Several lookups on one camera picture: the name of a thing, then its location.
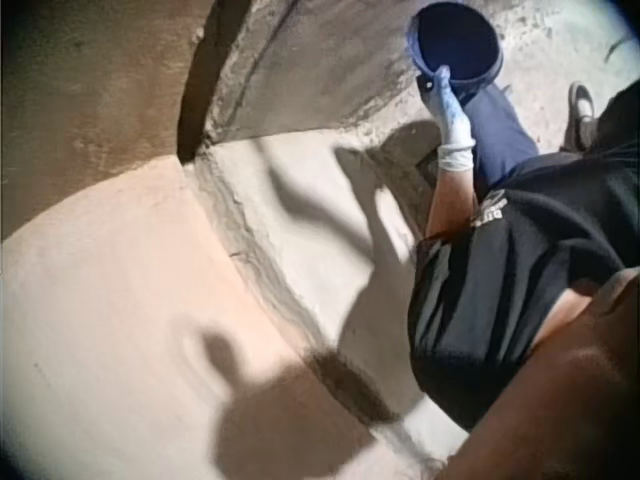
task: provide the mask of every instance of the concrete floor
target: concrete floor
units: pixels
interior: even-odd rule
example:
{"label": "concrete floor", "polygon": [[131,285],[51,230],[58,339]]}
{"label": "concrete floor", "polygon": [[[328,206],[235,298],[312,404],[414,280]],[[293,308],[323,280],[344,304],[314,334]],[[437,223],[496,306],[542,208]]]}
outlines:
{"label": "concrete floor", "polygon": [[3,447],[32,478],[420,478],[273,327],[176,157],[3,247]]}

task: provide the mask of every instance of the blue bucket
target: blue bucket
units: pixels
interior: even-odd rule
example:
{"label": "blue bucket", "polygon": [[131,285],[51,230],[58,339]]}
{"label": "blue bucket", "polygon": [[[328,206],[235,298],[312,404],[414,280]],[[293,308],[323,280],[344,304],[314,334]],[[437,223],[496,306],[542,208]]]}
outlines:
{"label": "blue bucket", "polygon": [[429,80],[441,65],[449,66],[451,88],[460,101],[490,85],[504,63],[489,20],[461,3],[424,7],[411,19],[407,43],[413,63]]}

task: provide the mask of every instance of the sneaker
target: sneaker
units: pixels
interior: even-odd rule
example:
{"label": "sneaker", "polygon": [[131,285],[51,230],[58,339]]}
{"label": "sneaker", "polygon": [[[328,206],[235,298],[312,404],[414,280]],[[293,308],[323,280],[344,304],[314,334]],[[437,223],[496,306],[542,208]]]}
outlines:
{"label": "sneaker", "polygon": [[595,109],[593,98],[580,82],[573,82],[569,88],[569,124],[564,135],[564,149],[570,152],[584,152],[587,147],[580,138],[580,124],[583,120],[593,120]]}

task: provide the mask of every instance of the black t-shirt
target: black t-shirt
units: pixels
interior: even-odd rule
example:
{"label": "black t-shirt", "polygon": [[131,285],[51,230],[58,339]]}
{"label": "black t-shirt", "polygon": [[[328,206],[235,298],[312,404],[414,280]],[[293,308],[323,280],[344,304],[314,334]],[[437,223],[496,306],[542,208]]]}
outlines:
{"label": "black t-shirt", "polygon": [[566,165],[529,160],[486,197],[468,231],[418,246],[413,371],[463,428],[513,378],[566,288],[640,265],[638,148]]}

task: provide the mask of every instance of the hand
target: hand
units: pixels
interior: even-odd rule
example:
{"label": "hand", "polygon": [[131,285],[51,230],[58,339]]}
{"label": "hand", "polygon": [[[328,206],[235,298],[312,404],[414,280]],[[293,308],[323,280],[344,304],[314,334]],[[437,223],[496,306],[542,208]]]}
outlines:
{"label": "hand", "polygon": [[420,75],[416,79],[420,97],[440,127],[443,145],[463,146],[471,143],[473,146],[471,123],[451,90],[450,76],[446,65],[438,69],[433,82]]}
{"label": "hand", "polygon": [[475,140],[471,137],[469,117],[451,90],[449,77],[449,67],[443,65],[432,84],[424,75],[416,81],[423,103],[440,128],[442,145],[438,148],[438,165],[444,170],[460,172],[473,168],[471,149]]}

